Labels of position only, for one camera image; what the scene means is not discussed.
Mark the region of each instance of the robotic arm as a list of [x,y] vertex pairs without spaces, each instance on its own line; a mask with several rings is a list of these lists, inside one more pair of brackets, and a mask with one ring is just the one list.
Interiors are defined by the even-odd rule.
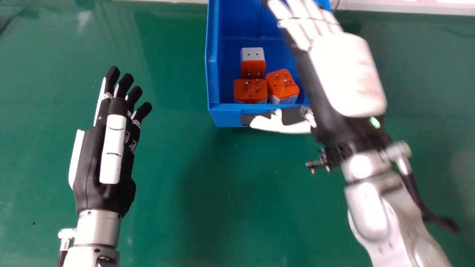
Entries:
[[296,58],[310,107],[247,114],[241,124],[312,134],[324,145],[320,159],[307,166],[313,174],[317,167],[342,168],[350,227],[374,267],[450,267],[423,221],[452,231],[458,226],[424,205],[408,161],[409,146],[394,143],[384,130],[387,102],[368,43],[343,32],[333,14],[314,0],[265,4]]
[[58,233],[58,267],[119,266],[120,223],[135,198],[133,152],[142,119],[152,110],[145,102],[134,111],[142,90],[135,86],[126,95],[133,77],[127,73],[115,86],[119,76],[112,66],[102,81],[93,126],[76,133],[68,179],[79,219],[76,228]]

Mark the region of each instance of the blue box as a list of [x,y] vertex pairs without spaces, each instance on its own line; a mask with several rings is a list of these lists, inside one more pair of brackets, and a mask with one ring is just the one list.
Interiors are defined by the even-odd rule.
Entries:
[[[317,2],[331,10],[328,0]],[[282,68],[289,70],[301,88],[295,105],[233,103],[233,81],[240,78],[240,51],[244,47],[264,48],[266,73]],[[205,61],[208,110],[218,127],[241,127],[241,114],[308,105],[294,58],[262,0],[209,0]]]

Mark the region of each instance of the orange plug adapter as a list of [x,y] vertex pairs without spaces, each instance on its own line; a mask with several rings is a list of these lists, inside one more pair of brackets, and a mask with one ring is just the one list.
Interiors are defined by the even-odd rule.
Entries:
[[234,80],[234,103],[266,104],[267,82],[263,79]]
[[295,104],[300,90],[287,69],[268,73],[266,80],[272,104]]
[[241,79],[264,79],[266,58],[263,48],[241,49]]

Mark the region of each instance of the wire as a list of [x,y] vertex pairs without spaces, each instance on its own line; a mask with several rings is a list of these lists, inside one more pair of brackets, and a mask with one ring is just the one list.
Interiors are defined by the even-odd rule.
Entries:
[[340,1],[341,1],[341,0],[337,0],[337,1],[336,1],[336,5],[335,5],[335,7],[333,8],[333,13],[335,13],[335,12],[337,11],[338,6],[340,5]]

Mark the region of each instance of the green tabletop surface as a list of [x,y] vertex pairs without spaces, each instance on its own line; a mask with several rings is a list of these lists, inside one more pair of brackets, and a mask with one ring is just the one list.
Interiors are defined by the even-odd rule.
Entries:
[[[217,128],[207,111],[206,5],[0,1],[0,267],[55,266],[75,227],[67,182],[76,129],[111,65],[153,105],[142,124],[122,267],[369,267],[349,228],[340,171],[312,176],[307,135]],[[475,262],[475,19],[338,11],[366,38],[411,147],[427,224],[454,267]]]

